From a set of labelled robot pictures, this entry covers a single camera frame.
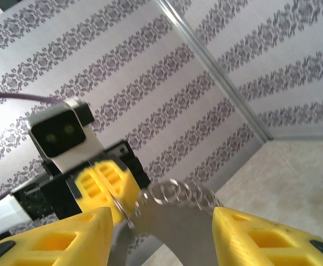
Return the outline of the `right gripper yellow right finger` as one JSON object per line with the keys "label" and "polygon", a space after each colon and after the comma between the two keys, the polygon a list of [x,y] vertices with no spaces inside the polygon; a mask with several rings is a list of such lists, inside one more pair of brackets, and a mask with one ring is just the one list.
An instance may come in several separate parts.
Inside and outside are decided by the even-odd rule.
{"label": "right gripper yellow right finger", "polygon": [[323,265],[321,237],[278,222],[217,207],[212,230],[219,265]]}

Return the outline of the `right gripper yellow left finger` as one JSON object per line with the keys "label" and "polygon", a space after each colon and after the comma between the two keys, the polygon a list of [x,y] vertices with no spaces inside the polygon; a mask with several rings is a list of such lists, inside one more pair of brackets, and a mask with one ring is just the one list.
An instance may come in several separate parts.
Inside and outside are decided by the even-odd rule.
{"label": "right gripper yellow left finger", "polygon": [[107,265],[112,234],[110,208],[97,208],[1,240],[0,266]]}

